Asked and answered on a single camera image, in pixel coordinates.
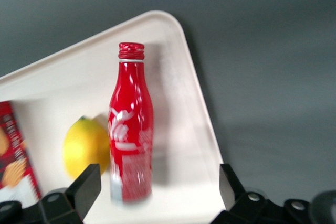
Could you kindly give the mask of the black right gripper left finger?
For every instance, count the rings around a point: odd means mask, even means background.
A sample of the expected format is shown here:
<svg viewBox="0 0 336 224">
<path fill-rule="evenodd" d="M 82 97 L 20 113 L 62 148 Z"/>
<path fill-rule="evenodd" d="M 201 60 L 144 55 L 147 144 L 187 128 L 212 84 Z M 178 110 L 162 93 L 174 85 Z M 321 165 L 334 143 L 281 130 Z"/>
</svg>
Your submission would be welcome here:
<svg viewBox="0 0 336 224">
<path fill-rule="evenodd" d="M 49 193 L 30 207 L 2 202 L 1 223 L 83 223 L 100 192 L 100 165 L 90 164 L 65 191 Z"/>
</svg>

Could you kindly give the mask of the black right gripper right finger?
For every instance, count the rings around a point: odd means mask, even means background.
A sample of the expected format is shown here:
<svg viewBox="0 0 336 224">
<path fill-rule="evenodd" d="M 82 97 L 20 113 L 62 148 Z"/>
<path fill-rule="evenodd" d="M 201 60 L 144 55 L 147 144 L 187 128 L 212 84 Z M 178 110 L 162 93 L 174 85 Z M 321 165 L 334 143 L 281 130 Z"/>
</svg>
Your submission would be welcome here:
<svg viewBox="0 0 336 224">
<path fill-rule="evenodd" d="M 246 191 L 229 164 L 220 164 L 219 191 L 226 207 L 212 223 L 335 223 L 335 190 L 312 202 L 287 199 L 283 206 L 254 191 Z"/>
</svg>

